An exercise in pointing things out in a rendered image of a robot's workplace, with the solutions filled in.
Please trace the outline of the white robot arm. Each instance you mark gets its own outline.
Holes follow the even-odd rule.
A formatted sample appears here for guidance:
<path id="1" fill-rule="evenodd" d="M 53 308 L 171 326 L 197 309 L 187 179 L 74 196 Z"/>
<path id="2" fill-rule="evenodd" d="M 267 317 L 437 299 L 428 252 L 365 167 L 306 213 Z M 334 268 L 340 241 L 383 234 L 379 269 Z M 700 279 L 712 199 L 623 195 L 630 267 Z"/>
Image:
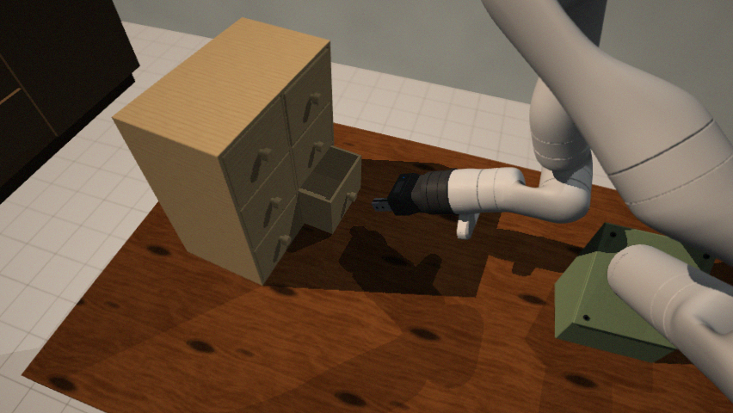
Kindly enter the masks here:
<path id="1" fill-rule="evenodd" d="M 539 188 L 516 168 L 483 169 L 482 210 L 581 219 L 592 150 L 638 220 L 733 268 L 733 146 L 694 96 L 599 48 L 607 0 L 481 2 L 539 76 L 529 121 L 542 165 Z M 607 280 L 733 403 L 733 286 L 645 244 L 616 254 Z"/>

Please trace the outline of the tan wooden chest of drawers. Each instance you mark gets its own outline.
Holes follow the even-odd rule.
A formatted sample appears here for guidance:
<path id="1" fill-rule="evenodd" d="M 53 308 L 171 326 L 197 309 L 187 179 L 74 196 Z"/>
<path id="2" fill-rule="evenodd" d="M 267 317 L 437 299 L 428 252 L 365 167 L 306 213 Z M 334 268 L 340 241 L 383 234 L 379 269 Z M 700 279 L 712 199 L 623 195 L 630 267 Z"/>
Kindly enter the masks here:
<path id="1" fill-rule="evenodd" d="M 297 236 L 299 189 L 328 150 L 298 187 L 284 91 L 325 49 L 329 149 L 330 40 L 243 17 L 112 116 L 187 252 L 262 286 L 285 254 L 293 240 L 263 280 L 254 250 L 294 195 Z M 222 156 L 278 97 L 289 148 L 238 207 Z M 296 192 L 252 249 L 240 210 L 288 152 Z"/>

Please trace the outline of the dark olive drawer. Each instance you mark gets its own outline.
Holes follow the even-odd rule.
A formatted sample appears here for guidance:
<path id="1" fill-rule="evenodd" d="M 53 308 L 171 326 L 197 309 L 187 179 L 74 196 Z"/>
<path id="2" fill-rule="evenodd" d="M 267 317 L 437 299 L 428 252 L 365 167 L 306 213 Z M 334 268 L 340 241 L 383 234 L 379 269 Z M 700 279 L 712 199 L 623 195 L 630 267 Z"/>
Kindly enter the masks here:
<path id="1" fill-rule="evenodd" d="M 301 227 L 297 196 L 286 206 L 266 236 L 254 250 L 263 280 L 266 280 L 287 246 Z"/>
<path id="2" fill-rule="evenodd" d="M 299 189 L 303 223 L 333 234 L 360 183 L 360 155 L 332 145 Z"/>
<path id="3" fill-rule="evenodd" d="M 295 192 L 292 163 L 288 152 L 240 210 L 252 249 Z"/>
<path id="4" fill-rule="evenodd" d="M 331 143 L 331 107 L 328 103 L 292 147 L 298 187 Z"/>
<path id="5" fill-rule="evenodd" d="M 238 207 L 288 148 L 283 107 L 278 97 L 222 156 Z"/>
<path id="6" fill-rule="evenodd" d="M 284 91 L 291 144 L 331 99 L 330 56 L 326 49 Z"/>

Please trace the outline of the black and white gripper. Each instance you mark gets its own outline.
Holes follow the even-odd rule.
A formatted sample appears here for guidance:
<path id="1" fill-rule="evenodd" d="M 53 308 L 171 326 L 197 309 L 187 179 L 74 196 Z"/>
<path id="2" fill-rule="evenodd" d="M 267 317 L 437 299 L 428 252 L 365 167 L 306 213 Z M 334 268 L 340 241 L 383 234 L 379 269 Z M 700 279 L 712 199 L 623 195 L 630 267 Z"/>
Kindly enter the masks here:
<path id="1" fill-rule="evenodd" d="M 477 184 L 483 169 L 429 171 L 425 175 L 400 174 L 387 198 L 374 198 L 376 212 L 396 216 L 414 213 L 459 216 L 457 236 L 468 240 L 480 213 Z"/>

